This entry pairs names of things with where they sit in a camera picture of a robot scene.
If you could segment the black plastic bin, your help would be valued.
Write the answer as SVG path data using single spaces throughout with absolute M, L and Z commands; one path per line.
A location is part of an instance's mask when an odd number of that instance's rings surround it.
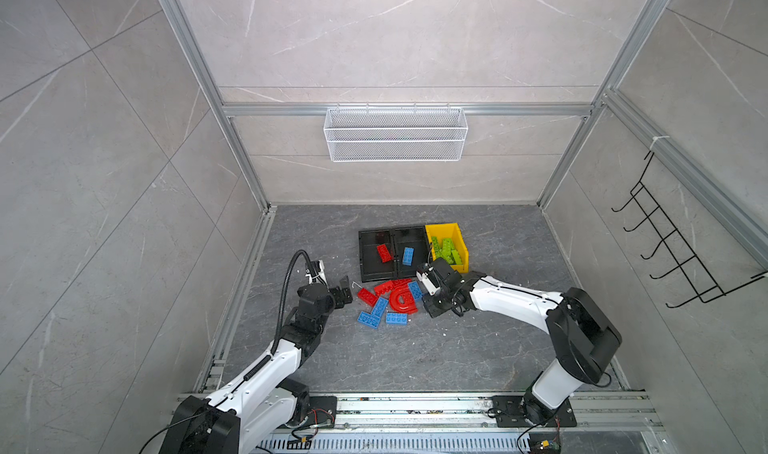
M 397 278 L 399 256 L 395 242 L 395 229 L 369 229 L 358 232 L 361 280 L 383 282 Z M 379 247 L 386 248 L 389 257 L 382 260 Z
M 393 244 L 397 279 L 414 278 L 417 269 L 431 260 L 429 238 L 424 226 L 396 228 Z M 410 265 L 403 263 L 406 248 L 413 250 Z

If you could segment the red long lego brick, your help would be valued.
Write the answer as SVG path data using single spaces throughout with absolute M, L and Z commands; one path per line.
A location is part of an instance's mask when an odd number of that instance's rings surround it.
M 409 278 L 388 280 L 376 285 L 374 287 L 374 293 L 379 297 L 383 297 L 401 287 L 407 288 L 411 282 L 412 282 L 412 279 L 409 279 Z

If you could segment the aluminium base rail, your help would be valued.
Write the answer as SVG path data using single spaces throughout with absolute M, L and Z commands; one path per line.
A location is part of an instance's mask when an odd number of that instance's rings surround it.
M 249 453 L 558 453 L 566 432 L 639 432 L 651 452 L 665 429 L 640 391 L 576 392 L 576 427 L 500 428 L 486 411 L 493 396 L 520 393 L 320 393 L 338 398 L 334 427 L 282 425 Z

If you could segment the black plastic bin middle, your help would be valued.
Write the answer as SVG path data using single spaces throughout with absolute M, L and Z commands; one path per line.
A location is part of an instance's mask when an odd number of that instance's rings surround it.
M 417 269 L 431 260 L 429 238 L 424 226 L 396 228 L 393 244 L 397 279 L 414 278 Z M 403 263 L 406 248 L 413 250 L 410 265 Z

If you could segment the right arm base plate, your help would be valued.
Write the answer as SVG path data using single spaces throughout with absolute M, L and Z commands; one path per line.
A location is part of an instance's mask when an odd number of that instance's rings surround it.
M 486 414 L 500 428 L 576 427 L 577 421 L 569 399 L 557 409 L 550 409 L 533 396 L 493 396 L 491 408 Z

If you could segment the red lego plate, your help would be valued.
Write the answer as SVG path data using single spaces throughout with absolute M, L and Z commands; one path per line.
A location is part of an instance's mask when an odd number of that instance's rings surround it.
M 375 306 L 376 306 L 376 304 L 377 304 L 377 302 L 378 302 L 378 300 L 379 300 L 379 296 L 378 296 L 378 295 L 376 295 L 375 293 L 373 293 L 373 292 L 369 291 L 369 290 L 368 290 L 368 289 L 366 289 L 366 288 L 361 288 L 361 289 L 360 289 L 360 290 L 357 292 L 357 297 L 358 297 L 358 298 L 359 298 L 359 299 L 360 299 L 360 300 L 361 300 L 363 303 L 365 303 L 366 305 L 368 305 L 368 306 L 370 306 L 370 307 L 375 307 Z

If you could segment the blue square lego brick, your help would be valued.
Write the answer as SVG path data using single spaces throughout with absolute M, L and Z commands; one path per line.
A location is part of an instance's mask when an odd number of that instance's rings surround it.
M 417 281 L 408 283 L 408 289 L 415 301 L 420 301 L 423 297 L 423 292 L 420 284 Z

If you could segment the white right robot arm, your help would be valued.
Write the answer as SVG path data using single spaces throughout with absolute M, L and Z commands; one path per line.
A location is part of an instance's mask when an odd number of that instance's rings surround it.
M 493 312 L 549 335 L 555 359 L 526 389 L 520 402 L 530 425 L 553 419 L 581 386 L 598 387 L 622 344 L 619 330 L 579 288 L 563 293 L 525 288 L 481 272 L 462 274 L 442 258 L 420 265 L 417 279 L 426 289 L 422 300 L 433 318 L 448 311 L 458 316 L 471 310 Z

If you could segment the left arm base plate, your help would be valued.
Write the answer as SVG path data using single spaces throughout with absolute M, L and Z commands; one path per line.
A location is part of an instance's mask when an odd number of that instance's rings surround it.
M 294 413 L 285 424 L 290 429 L 320 429 L 334 427 L 338 398 L 309 396 L 297 401 Z

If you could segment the yellow plastic bin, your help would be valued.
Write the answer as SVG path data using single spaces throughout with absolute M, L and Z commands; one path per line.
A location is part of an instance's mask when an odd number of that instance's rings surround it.
M 470 254 L 467 246 L 464 242 L 461 229 L 457 223 L 446 224 L 427 224 L 425 226 L 427 237 L 429 238 L 431 259 L 439 259 L 436 257 L 436 252 L 431 247 L 431 237 L 435 236 L 439 239 L 440 244 L 443 238 L 450 237 L 453 240 L 454 247 L 458 250 L 464 258 L 464 264 L 461 266 L 450 265 L 454 270 L 460 273 L 468 273 L 470 267 Z

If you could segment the red lego brick bottom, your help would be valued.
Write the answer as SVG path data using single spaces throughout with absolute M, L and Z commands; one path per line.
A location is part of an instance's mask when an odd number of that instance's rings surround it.
M 382 264 L 386 264 L 393 261 L 393 256 L 389 251 L 389 248 L 386 244 L 379 244 L 376 247 L 379 259 Z

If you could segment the black plastic bin left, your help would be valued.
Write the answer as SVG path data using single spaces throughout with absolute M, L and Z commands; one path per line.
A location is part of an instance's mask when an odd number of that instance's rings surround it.
M 395 242 L 395 229 L 369 229 L 358 232 L 361 280 L 383 282 L 397 278 L 399 256 Z M 389 257 L 382 260 L 379 247 L 386 248 Z

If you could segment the red arch lego piece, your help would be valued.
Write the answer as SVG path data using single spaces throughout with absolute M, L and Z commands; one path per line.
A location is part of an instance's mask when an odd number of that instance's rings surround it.
M 389 295 L 391 309 L 400 314 L 414 314 L 418 311 L 416 301 L 407 285 L 397 286 Z

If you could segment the blue long lego brick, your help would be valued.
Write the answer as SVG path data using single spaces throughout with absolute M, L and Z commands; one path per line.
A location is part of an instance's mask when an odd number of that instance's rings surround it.
M 373 306 L 371 315 L 375 317 L 377 320 L 380 320 L 386 313 L 388 305 L 389 305 L 389 300 L 387 298 L 379 297 L 375 305 Z

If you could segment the green long lego brick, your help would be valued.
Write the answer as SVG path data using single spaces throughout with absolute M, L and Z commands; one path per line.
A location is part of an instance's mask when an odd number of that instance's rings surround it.
M 441 251 L 442 252 L 452 252 L 455 249 L 453 240 L 448 238 L 443 238 L 441 240 Z

